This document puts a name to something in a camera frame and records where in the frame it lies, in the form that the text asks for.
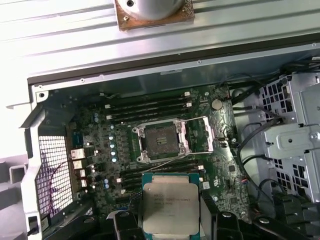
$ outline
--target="chip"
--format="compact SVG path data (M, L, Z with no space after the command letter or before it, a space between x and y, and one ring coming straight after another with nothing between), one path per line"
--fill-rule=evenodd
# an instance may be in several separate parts
M238 200L237 200L236 197L230 198L230 203L231 203L231 204L236 204L237 202L238 202Z
M229 172L230 172L230 173L235 172L235 171L236 171L235 165L229 166Z
M147 128L144 133L149 157L180 152L175 125Z

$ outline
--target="circuit board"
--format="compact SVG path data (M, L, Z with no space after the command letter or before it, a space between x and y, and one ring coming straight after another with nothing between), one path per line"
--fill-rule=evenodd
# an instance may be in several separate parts
M200 188L221 211L246 219L246 188L240 200L241 173L232 150L236 123L227 86L207 85L101 101L79 106L74 118L74 148L92 155L90 188L102 216L125 210L130 193L141 191L142 173L199 173Z

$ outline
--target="copper base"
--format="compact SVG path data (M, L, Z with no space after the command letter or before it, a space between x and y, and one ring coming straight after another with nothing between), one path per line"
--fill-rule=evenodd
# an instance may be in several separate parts
M183 6L173 15L157 20L137 20L129 16L119 5L118 0L115 0L116 17L118 27L121 31L128 31L138 28L161 26L166 24L180 23L193 20L195 18L195 11L191 0L185 0Z

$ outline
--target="metal side panel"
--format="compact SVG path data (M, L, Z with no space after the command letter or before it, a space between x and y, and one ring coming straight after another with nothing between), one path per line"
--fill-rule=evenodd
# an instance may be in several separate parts
M128 32L112 0L4 2L0 60L27 77L320 32L318 0L193 0L194 22Z

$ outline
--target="cpu socket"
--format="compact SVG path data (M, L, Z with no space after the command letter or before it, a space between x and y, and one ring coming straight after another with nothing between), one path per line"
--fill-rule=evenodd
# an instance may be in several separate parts
M192 152L186 138L188 121L202 119L208 133L206 152ZM188 120L173 118L146 122L132 129L138 136L140 156L137 162L145 164L159 163L183 158L190 154L208 154L213 152L213 131L206 116Z

